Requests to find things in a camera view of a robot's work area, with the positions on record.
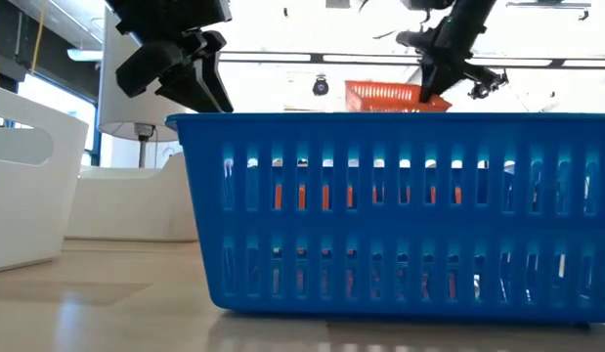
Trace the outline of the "dark structural beam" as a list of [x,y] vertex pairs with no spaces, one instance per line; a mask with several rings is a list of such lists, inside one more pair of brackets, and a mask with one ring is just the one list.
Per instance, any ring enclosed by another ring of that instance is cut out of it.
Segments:
[[0,0],[0,85],[14,90],[30,66],[34,72],[88,100],[99,95],[100,71],[68,57],[73,45],[10,0]]

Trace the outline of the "grey horizontal rail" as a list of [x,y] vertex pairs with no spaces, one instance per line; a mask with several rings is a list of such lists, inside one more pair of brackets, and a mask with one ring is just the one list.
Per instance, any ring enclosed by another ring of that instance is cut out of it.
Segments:
[[[220,60],[255,64],[417,66],[419,56],[230,51],[222,52]],[[474,57],[467,62],[495,68],[605,69],[605,58]]]

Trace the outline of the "blue slotted plastic basket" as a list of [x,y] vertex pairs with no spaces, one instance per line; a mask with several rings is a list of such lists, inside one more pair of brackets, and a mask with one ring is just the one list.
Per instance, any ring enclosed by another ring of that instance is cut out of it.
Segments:
[[199,113],[167,124],[219,307],[605,323],[604,113]]

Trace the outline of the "white plastic bin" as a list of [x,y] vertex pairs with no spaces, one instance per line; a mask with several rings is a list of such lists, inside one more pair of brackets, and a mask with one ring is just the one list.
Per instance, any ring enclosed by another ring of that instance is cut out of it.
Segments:
[[197,241],[184,155],[171,155],[160,169],[83,166],[65,237]]
[[0,271],[62,251],[88,124],[0,88]]

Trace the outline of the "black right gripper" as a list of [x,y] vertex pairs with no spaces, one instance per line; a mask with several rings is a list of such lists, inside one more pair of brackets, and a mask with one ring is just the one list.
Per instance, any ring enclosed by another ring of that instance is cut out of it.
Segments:
[[453,28],[449,23],[441,23],[425,31],[401,31],[397,34],[399,44],[414,48],[421,56],[421,103],[428,103],[433,96],[443,95],[464,79],[474,82],[468,93],[472,99],[487,98],[508,83],[506,72],[495,73],[484,66],[467,62],[473,57],[471,48],[475,40],[486,30],[482,24],[471,28]]

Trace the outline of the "white cylinder lamp wooden base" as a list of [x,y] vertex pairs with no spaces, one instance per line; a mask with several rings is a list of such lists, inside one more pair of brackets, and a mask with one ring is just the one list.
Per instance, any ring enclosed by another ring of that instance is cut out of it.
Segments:
[[183,150],[164,119],[186,109],[155,95],[154,84],[135,98],[127,97],[118,87],[116,70],[138,49],[131,36],[117,31],[118,23],[119,19],[106,9],[97,108],[98,130],[102,133],[100,165],[161,168],[170,156]]

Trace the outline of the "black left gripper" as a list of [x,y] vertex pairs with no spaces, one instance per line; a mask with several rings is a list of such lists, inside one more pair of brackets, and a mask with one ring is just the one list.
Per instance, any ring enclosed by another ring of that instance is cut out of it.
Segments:
[[129,97],[144,93],[154,81],[155,94],[198,112],[233,112],[219,74],[223,35],[214,30],[193,31],[178,42],[142,45],[119,68],[116,82]]

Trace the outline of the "grey light fixture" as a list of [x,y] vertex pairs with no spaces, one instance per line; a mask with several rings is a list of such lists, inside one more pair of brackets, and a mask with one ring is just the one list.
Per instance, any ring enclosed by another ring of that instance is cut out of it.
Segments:
[[589,17],[592,7],[590,0],[508,0],[506,7],[541,9],[541,10],[582,10],[579,17],[582,22]]

